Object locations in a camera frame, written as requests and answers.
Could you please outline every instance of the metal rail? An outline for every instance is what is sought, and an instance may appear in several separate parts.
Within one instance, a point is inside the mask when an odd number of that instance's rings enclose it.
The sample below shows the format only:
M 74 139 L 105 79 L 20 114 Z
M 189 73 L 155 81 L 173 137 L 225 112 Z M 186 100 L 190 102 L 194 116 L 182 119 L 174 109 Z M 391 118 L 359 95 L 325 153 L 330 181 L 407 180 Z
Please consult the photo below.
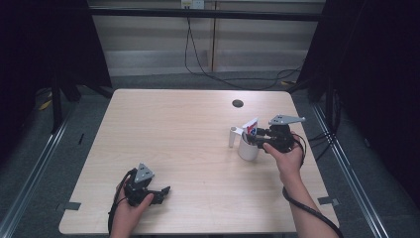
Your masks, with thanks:
M 309 13 L 275 13 L 225 10 L 191 10 L 191 9 L 145 9 L 126 7 L 51 7 L 30 6 L 31 12 L 43 14 L 84 14 L 96 16 L 131 16 L 131 17 L 176 17 L 176 18 L 217 18 L 217 19 L 250 19 L 274 21 L 319 22 L 333 17 Z
M 359 182 L 358 177 L 355 174 L 355 171 L 352 168 L 346 154 L 344 153 L 339 141 L 336 138 L 333 138 L 330 134 L 330 130 L 328 128 L 327 123 L 325 122 L 325 115 L 322 111 L 321 107 L 318 104 L 312 104 L 312 108 L 315 112 L 315 115 L 319 121 L 319 124 L 326 135 L 328 142 L 331 145 L 331 148 L 336 156 L 337 162 L 340 165 L 340 168 L 343 171 L 343 174 L 350 186 L 350 189 L 355 196 L 362 213 L 367 220 L 367 224 L 369 225 L 371 231 L 373 232 L 374 237 L 377 238 L 389 238 L 389 235 L 386 232 L 386 229 L 376 212 L 376 209 L 373 207 L 372 203 L 370 202 L 368 195 L 365 193 L 364 188 L 362 187 L 361 183 Z
M 45 170 L 47 169 L 51 157 L 53 156 L 53 152 L 55 151 L 58 142 L 61 140 L 62 134 L 64 133 L 67 126 L 68 118 L 71 116 L 74 108 L 75 104 L 72 104 L 61 126 L 57 128 L 54 134 L 50 135 L 50 138 L 44 147 L 43 152 L 38 158 L 37 163 L 28 176 L 28 179 L 25 181 L 25 184 L 22 186 L 18 196 L 4 216 L 4 219 L 0 225 L 1 238 L 12 237 L 13 233 L 15 232 L 15 229 L 26 210 L 38 186 L 38 183 L 40 182 Z

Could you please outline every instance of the black curtain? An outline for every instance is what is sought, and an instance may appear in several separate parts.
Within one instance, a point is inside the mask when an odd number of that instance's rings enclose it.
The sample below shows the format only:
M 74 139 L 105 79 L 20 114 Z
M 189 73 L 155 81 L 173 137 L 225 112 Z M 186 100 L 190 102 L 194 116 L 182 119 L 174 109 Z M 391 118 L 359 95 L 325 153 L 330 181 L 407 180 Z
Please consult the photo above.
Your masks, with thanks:
M 71 101 L 80 97 L 77 84 L 94 89 L 112 86 L 92 17 L 39 13 L 32 8 L 36 6 L 88 5 L 85 0 L 0 1 L 2 164 L 20 138 L 37 90 L 51 87 L 53 75 Z
M 387 169 L 420 207 L 418 1 L 327 1 L 298 82 L 317 101 L 338 92 Z

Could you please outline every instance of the wall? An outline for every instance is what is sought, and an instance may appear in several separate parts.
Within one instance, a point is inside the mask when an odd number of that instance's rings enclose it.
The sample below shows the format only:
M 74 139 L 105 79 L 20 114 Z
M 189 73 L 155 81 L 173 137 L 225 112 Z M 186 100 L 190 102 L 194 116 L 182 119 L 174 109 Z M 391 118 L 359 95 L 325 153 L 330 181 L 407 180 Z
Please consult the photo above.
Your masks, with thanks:
M 90 0 L 90 6 L 180 8 L 173 1 Z M 205 9 L 321 13 L 322 0 L 205 1 Z M 94 16 L 111 75 L 186 72 L 188 22 L 184 18 Z M 207 71 L 281 70 L 298 67 L 316 23 L 191 19 L 197 55 Z M 187 65 L 200 70 L 189 39 Z

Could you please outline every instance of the wrist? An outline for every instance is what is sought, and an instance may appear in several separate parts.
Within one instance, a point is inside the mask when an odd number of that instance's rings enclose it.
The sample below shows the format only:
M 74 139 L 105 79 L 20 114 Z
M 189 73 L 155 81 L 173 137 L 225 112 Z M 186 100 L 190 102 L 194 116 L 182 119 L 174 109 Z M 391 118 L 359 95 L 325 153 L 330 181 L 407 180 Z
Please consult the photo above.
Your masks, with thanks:
M 124 230 L 119 230 L 117 229 L 112 229 L 111 231 L 111 235 L 109 236 L 110 238 L 121 238 L 121 237 L 130 237 L 131 232 L 127 233 L 127 231 Z
M 303 181 L 300 174 L 280 176 L 280 180 L 283 182 L 283 185 L 287 190 L 293 189 L 294 187 L 303 186 Z

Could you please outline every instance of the electrical outlet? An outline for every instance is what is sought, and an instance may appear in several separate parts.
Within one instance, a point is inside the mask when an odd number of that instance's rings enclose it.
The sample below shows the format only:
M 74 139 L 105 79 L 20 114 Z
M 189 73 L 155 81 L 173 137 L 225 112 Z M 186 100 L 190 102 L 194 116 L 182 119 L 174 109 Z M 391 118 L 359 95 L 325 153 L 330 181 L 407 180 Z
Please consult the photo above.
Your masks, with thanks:
M 204 0 L 192 0 L 192 9 L 204 9 Z
M 192 0 L 181 0 L 181 9 L 192 9 Z

